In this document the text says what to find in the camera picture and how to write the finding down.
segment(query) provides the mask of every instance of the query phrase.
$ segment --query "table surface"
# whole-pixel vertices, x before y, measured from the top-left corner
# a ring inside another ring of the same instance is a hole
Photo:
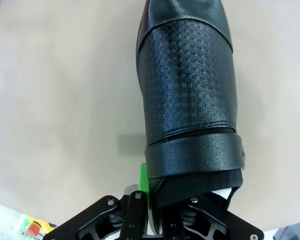
[[[144,0],[1,0],[0,204],[61,224],[145,161],[135,49]],[[244,184],[230,210],[300,221],[300,0],[224,0]]]

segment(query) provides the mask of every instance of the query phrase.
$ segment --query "metal screw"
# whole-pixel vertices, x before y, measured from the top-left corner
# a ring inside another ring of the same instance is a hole
[[[258,240],[258,236],[255,235],[255,234],[252,234],[252,235],[250,236],[250,240]]]
[[[192,198],[190,199],[190,201],[191,201],[192,203],[196,204],[196,203],[198,202],[198,198],[192,197]]]
[[[115,201],[113,199],[109,199],[108,200],[108,205],[109,206],[112,206],[114,203],[115,203]]]
[[[137,192],[137,193],[134,195],[134,197],[135,197],[136,199],[140,199],[140,198],[141,198],[141,193]]]

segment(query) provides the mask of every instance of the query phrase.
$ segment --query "black leather sleeve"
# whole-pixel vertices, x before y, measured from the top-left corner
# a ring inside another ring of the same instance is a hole
[[[153,204],[241,186],[232,42],[221,1],[147,0],[136,67]]]

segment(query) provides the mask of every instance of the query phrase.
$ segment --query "bolt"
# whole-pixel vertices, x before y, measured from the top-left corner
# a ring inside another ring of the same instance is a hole
[[[192,197],[192,198],[190,199],[190,201],[191,201],[193,204],[196,204],[196,203],[198,202],[198,198]]]
[[[113,199],[109,199],[108,200],[108,205],[109,206],[112,206],[114,203],[115,203],[115,201]]]
[[[252,235],[250,236],[250,240],[258,240],[258,236],[255,235],[255,234],[252,234]]]
[[[137,193],[134,195],[134,197],[135,197],[136,199],[140,199],[140,198],[141,198],[141,193],[137,192]]]

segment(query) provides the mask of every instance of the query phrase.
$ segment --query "white tabletop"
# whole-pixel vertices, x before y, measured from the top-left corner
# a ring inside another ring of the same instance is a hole
[[[61,224],[145,161],[135,67],[144,0],[1,0],[0,204]],[[244,184],[230,210],[300,221],[300,0],[224,0]]]

